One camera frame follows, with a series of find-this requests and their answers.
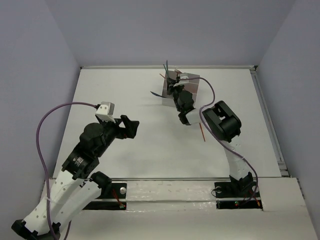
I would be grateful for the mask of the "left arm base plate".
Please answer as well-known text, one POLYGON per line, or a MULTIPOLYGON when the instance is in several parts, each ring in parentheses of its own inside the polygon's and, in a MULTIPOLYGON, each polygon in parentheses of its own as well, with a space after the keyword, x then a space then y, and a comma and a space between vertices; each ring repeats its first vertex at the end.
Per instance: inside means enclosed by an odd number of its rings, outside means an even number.
POLYGON ((108 192, 101 193, 99 197, 88 203, 83 210, 92 211, 125 211, 127 209, 127 183, 116 181, 112 183, 108 192))

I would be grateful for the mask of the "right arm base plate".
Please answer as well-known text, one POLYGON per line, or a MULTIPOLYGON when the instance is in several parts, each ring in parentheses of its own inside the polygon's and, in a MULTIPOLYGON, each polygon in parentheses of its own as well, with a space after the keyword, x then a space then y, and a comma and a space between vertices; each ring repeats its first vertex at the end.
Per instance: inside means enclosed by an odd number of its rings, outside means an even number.
POLYGON ((256 190, 256 182, 247 189, 236 193, 232 190, 230 181, 214 183, 211 195, 215 197, 218 210, 263 209, 259 188, 256 190))

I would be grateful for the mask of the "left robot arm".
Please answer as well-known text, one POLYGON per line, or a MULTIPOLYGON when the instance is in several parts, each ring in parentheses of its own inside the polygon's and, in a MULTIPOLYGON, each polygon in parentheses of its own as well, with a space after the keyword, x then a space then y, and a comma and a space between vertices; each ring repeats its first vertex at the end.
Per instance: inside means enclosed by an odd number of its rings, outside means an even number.
POLYGON ((72 218, 97 197, 110 194, 112 180, 94 169, 115 139, 133 139, 139 121, 121 115, 111 121, 99 119, 85 126, 79 143, 67 157, 58 176, 35 209, 11 228, 25 240, 58 240, 72 218))

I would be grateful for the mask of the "blue utensil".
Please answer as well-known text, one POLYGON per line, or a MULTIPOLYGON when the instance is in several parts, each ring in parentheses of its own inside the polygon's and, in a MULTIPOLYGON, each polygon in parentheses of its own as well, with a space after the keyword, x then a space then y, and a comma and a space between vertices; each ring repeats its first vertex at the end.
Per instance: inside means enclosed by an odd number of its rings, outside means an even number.
POLYGON ((160 95, 160 94, 155 93, 155 92, 153 92, 153 91, 150 91, 150 93, 151 93, 152 95, 156 96, 156 97, 166 98, 166 97, 164 97, 163 95, 160 95))

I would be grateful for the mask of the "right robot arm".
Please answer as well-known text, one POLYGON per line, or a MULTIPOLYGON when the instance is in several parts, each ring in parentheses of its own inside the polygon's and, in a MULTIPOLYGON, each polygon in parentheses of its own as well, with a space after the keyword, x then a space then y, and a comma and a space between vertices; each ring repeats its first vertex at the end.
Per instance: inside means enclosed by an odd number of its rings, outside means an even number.
POLYGON ((240 149, 241 120, 222 100, 212 100, 200 109, 195 108, 193 94, 186 90, 186 84, 193 80, 196 78, 183 78, 182 73, 175 78, 166 74, 166 94, 172 97, 178 118, 183 125, 203 124, 224 148, 230 181, 226 187, 219 188, 220 192, 251 199, 258 189, 258 174, 248 160, 237 152, 240 149))

